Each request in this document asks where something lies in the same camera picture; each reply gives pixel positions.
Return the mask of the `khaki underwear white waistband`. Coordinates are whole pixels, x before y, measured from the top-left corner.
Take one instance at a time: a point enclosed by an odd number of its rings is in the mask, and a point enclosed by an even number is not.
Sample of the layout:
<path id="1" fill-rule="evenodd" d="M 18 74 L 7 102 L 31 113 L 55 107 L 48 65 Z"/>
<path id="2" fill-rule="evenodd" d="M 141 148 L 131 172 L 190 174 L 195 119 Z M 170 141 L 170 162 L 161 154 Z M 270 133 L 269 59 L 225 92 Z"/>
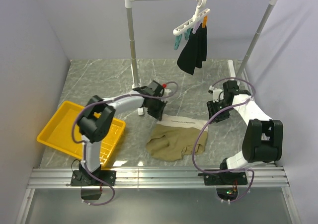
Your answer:
<path id="1" fill-rule="evenodd" d="M 146 144 L 150 155 L 162 161 L 173 162 L 185 155 L 202 154 L 208 137 L 208 128 L 198 137 L 206 124 L 204 120 L 164 114 L 158 121 Z"/>

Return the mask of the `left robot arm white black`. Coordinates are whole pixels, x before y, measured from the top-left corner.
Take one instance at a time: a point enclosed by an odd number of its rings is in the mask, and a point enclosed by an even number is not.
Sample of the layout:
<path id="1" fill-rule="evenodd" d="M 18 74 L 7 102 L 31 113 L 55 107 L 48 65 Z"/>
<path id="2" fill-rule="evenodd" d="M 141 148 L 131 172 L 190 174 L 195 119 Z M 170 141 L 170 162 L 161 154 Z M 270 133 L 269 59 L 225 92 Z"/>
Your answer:
<path id="1" fill-rule="evenodd" d="M 164 91 L 165 85 L 153 80 L 126 94 L 107 99 L 95 95 L 89 100 L 72 125 L 73 141 L 83 145 L 79 171 L 88 185 L 101 181 L 101 141 L 109 133 L 113 118 L 129 110 L 146 108 L 150 116 L 160 121 L 166 106 Z"/>

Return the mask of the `white clip hanger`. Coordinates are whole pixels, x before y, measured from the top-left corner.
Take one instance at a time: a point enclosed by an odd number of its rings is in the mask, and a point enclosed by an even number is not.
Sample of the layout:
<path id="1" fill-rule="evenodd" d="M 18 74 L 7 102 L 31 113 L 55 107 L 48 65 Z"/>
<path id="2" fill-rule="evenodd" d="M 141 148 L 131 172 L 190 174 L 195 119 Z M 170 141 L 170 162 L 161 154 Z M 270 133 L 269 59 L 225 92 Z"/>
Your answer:
<path id="1" fill-rule="evenodd" d="M 207 16 L 210 13 L 210 9 L 205 8 L 206 2 L 207 0 L 198 0 L 193 16 L 173 30 L 174 36 L 179 36 L 186 32 L 188 29 L 193 28 L 197 22 L 202 20 L 205 16 Z"/>

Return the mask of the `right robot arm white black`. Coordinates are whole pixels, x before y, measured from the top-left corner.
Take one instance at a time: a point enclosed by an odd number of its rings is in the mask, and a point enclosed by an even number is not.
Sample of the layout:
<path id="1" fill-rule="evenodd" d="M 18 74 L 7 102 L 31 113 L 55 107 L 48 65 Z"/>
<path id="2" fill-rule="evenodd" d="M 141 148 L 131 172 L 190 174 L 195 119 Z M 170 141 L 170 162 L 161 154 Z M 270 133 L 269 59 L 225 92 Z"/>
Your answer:
<path id="1" fill-rule="evenodd" d="M 236 80 L 223 83 L 223 88 L 210 86 L 208 92 L 212 100 L 207 102 L 209 122 L 220 122 L 230 117 L 235 110 L 246 123 L 246 132 L 241 150 L 225 158 L 219 170 L 205 170 L 206 175 L 219 174 L 219 179 L 232 183 L 236 172 L 251 172 L 251 168 L 261 163 L 280 160 L 283 144 L 283 123 L 266 115 L 253 100 L 253 93 L 239 88 Z"/>

